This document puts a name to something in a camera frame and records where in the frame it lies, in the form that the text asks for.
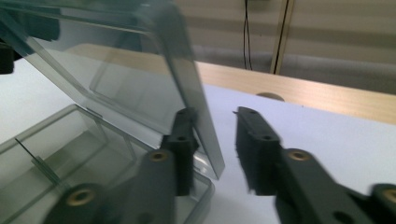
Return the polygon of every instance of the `brass insert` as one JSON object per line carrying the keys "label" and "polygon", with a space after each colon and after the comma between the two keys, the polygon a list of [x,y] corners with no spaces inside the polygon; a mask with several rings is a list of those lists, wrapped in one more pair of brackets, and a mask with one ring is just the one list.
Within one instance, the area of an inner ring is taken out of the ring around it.
{"label": "brass insert", "polygon": [[79,189],[67,198],[66,203],[70,206],[80,206],[89,203],[95,198],[96,194],[91,189]]}
{"label": "brass insert", "polygon": [[301,150],[293,150],[289,152],[289,157],[294,159],[295,161],[307,161],[310,159],[308,153]]}
{"label": "brass insert", "polygon": [[383,191],[385,197],[393,203],[396,203],[396,189],[385,189]]}
{"label": "brass insert", "polygon": [[168,154],[163,151],[156,151],[149,155],[151,161],[165,161],[168,158]]}

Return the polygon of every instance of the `transparent plastic box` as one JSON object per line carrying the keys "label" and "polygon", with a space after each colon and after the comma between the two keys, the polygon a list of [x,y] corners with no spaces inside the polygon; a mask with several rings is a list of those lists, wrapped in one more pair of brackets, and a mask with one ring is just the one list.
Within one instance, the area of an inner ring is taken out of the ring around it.
{"label": "transparent plastic box", "polygon": [[[0,223],[42,223],[62,193],[81,183],[112,189],[136,174],[150,150],[70,105],[0,147]],[[177,223],[196,223],[213,191],[209,179],[195,174],[191,195],[177,197]]]}
{"label": "transparent plastic box", "polygon": [[185,107],[200,147],[177,223],[200,222],[224,161],[172,1],[0,0],[0,38],[76,102],[0,146],[0,223],[41,223],[66,189],[133,177]]}

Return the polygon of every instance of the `clear plastic lid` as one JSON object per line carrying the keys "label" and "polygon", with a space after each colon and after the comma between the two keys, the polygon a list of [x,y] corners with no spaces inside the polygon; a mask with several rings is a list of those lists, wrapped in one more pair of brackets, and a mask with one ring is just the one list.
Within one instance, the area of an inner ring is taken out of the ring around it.
{"label": "clear plastic lid", "polygon": [[0,38],[86,108],[150,146],[196,110],[195,168],[224,169],[184,23],[163,0],[0,0]]}

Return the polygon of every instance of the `white table surface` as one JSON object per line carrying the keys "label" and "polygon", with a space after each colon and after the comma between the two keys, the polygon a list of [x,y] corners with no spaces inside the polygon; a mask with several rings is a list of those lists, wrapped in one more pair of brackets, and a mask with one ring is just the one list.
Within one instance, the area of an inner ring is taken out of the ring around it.
{"label": "white table surface", "polygon": [[[248,194],[234,139],[238,106],[258,110],[281,136],[284,147],[315,154],[339,183],[367,194],[374,183],[396,184],[396,126],[285,104],[237,91],[205,86],[226,168],[205,223],[279,223],[273,197]],[[0,76],[0,144],[73,101],[32,65],[16,63]]]}

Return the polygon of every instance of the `wire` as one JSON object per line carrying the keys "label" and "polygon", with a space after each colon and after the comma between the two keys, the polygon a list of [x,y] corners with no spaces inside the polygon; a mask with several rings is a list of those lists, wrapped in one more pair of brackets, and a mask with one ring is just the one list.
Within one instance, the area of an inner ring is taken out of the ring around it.
{"label": "wire", "polygon": [[247,57],[246,57],[246,35],[247,35],[248,63],[250,65],[250,70],[253,70],[251,66],[251,57],[250,57],[250,32],[248,29],[248,0],[245,0],[245,22],[244,22],[244,64],[245,64],[245,69],[248,69]]}

